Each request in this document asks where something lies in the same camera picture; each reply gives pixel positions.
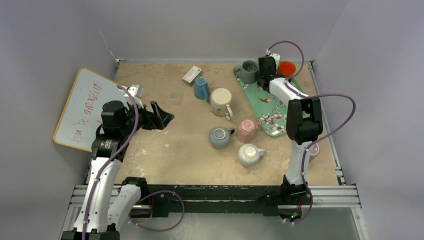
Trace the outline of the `orange mug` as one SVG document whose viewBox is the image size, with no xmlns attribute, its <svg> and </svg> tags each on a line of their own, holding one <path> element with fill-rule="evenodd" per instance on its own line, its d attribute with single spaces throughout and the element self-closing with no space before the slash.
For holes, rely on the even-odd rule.
<svg viewBox="0 0 424 240">
<path fill-rule="evenodd" d="M 277 74 L 284 77 L 291 77 L 296 73 L 296 66 L 290 61 L 281 61 L 277 67 Z"/>
</svg>

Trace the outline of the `grey mug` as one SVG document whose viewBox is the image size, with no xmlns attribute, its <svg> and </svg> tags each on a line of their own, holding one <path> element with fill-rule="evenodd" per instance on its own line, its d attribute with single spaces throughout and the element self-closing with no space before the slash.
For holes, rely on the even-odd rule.
<svg viewBox="0 0 424 240">
<path fill-rule="evenodd" d="M 259 65 L 253 60 L 246 60 L 233 67 L 233 74 L 245 84 L 254 84 L 258 80 Z"/>
</svg>

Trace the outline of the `blue mug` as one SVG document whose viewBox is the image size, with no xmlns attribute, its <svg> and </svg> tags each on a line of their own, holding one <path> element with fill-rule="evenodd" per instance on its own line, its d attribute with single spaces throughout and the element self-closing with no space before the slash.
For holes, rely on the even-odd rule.
<svg viewBox="0 0 424 240">
<path fill-rule="evenodd" d="M 198 77 L 194 82 L 194 96 L 199 100 L 210 102 L 209 85 L 204 77 Z"/>
</svg>

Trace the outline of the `cream white mug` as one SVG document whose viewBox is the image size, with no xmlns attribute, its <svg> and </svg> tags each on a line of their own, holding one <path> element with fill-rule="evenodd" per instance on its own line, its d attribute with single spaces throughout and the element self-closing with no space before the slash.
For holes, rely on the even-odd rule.
<svg viewBox="0 0 424 240">
<path fill-rule="evenodd" d="M 211 113 L 220 118 L 231 120 L 233 118 L 233 111 L 230 107 L 232 101 L 232 94 L 226 88 L 216 88 L 210 94 L 210 108 Z"/>
</svg>

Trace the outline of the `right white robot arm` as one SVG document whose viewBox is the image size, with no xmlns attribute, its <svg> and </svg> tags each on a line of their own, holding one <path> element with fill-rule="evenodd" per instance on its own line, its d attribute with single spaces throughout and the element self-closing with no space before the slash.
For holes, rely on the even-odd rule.
<svg viewBox="0 0 424 240">
<path fill-rule="evenodd" d="M 286 133 L 291 140 L 291 156 L 280 196 L 292 204 L 308 191 L 309 148 L 323 132 L 321 101 L 310 98 L 277 74 L 276 61 L 270 55 L 258 58 L 257 83 L 287 106 Z"/>
</svg>

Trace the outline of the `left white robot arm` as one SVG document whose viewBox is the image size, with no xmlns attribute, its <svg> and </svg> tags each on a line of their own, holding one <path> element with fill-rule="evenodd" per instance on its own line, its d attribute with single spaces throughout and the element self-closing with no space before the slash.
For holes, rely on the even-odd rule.
<svg viewBox="0 0 424 240">
<path fill-rule="evenodd" d="M 120 228 L 128 218 L 131 204 L 142 205 L 149 199 L 146 180 L 127 177 L 122 193 L 111 202 L 115 179 L 122 166 L 131 138 L 139 130 L 163 130 L 174 115 L 151 101 L 153 111 L 145 105 L 113 100 L 102 106 L 102 124 L 91 145 L 90 178 L 81 210 L 71 230 L 62 233 L 63 240 L 118 240 Z"/>
</svg>

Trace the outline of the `blue-grey round mug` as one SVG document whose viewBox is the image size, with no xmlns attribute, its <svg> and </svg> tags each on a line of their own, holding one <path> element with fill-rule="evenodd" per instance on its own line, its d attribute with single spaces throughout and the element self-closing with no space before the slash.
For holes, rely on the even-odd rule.
<svg viewBox="0 0 424 240">
<path fill-rule="evenodd" d="M 216 150 L 224 149 L 230 144 L 231 136 L 234 134 L 234 132 L 234 127 L 214 127 L 209 132 L 209 143 Z"/>
</svg>

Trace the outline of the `pink faceted mug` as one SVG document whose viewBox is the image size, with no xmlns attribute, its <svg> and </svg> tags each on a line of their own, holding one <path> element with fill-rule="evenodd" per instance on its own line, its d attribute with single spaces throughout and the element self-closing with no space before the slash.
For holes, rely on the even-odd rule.
<svg viewBox="0 0 424 240">
<path fill-rule="evenodd" d="M 238 127 L 237 139 L 243 144 L 252 142 L 260 126 L 259 122 L 250 119 L 243 120 Z"/>
</svg>

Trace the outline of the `pale speckled mug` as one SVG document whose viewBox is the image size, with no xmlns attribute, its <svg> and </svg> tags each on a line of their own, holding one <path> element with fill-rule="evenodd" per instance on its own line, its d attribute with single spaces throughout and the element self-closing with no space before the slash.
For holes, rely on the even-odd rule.
<svg viewBox="0 0 424 240">
<path fill-rule="evenodd" d="M 238 150 L 238 160 L 243 167 L 252 167 L 258 164 L 261 157 L 263 157 L 266 153 L 266 149 L 259 148 L 251 143 L 246 143 Z"/>
</svg>

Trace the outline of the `green floral tray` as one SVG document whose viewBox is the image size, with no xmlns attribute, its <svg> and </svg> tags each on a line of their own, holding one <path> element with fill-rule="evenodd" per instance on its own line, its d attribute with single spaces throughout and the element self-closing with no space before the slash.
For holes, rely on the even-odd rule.
<svg viewBox="0 0 424 240">
<path fill-rule="evenodd" d="M 284 135 L 288 108 L 275 95 L 263 90 L 257 83 L 244 83 L 240 79 L 240 65 L 235 65 L 233 74 L 241 87 L 263 130 L 271 137 Z"/>
</svg>

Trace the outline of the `white red small box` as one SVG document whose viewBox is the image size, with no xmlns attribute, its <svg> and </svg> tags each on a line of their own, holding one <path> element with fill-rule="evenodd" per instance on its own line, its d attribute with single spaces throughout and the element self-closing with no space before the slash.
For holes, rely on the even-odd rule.
<svg viewBox="0 0 424 240">
<path fill-rule="evenodd" d="M 183 77 L 182 82 L 191 86 L 197 78 L 202 75 L 203 70 L 197 66 L 193 66 Z"/>
</svg>

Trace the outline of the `whiteboard with red writing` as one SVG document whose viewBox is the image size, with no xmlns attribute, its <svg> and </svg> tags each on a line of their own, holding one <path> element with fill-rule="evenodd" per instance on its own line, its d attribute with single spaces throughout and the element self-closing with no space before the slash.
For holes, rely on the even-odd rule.
<svg viewBox="0 0 424 240">
<path fill-rule="evenodd" d="M 54 142 L 90 152 L 102 123 L 103 105 L 110 101 L 126 104 L 124 94 L 109 78 L 86 67 L 80 68 L 56 126 Z"/>
</svg>

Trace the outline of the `black base frame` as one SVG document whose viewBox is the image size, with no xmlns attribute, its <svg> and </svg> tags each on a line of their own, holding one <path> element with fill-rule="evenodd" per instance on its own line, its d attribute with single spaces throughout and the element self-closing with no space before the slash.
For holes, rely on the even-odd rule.
<svg viewBox="0 0 424 240">
<path fill-rule="evenodd" d="M 361 201 L 355 185 L 312 186 L 310 193 L 285 194 L 280 185 L 175 185 L 148 184 L 145 178 L 137 184 L 141 196 L 134 209 L 152 210 L 153 217 L 165 218 L 170 213 L 261 214 L 283 220 L 299 220 L 309 207 L 359 208 Z"/>
</svg>

